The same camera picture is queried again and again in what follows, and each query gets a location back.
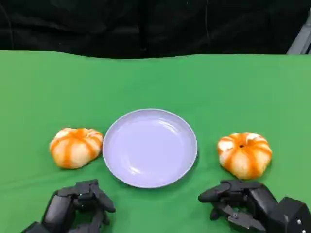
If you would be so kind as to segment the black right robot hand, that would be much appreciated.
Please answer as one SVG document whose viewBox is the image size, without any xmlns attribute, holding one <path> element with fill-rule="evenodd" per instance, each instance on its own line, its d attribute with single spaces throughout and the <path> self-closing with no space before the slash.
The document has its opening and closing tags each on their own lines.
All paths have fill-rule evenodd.
<svg viewBox="0 0 311 233">
<path fill-rule="evenodd" d="M 210 220 L 224 217 L 232 228 L 246 233 L 268 232 L 268 215 L 278 204 L 264 184 L 242 180 L 222 180 L 198 200 L 212 204 Z"/>
</svg>

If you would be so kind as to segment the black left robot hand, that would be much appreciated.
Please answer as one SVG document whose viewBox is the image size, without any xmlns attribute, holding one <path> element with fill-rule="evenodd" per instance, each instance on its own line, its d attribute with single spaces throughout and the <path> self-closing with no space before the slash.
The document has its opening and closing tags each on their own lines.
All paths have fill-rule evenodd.
<svg viewBox="0 0 311 233">
<path fill-rule="evenodd" d="M 76 212 L 89 212 L 89 223 L 72 228 Z M 50 233 L 99 233 L 102 225 L 109 225 L 107 213 L 114 213 L 115 206 L 100 189 L 97 179 L 77 182 L 53 193 L 44 212 L 41 224 Z"/>
</svg>

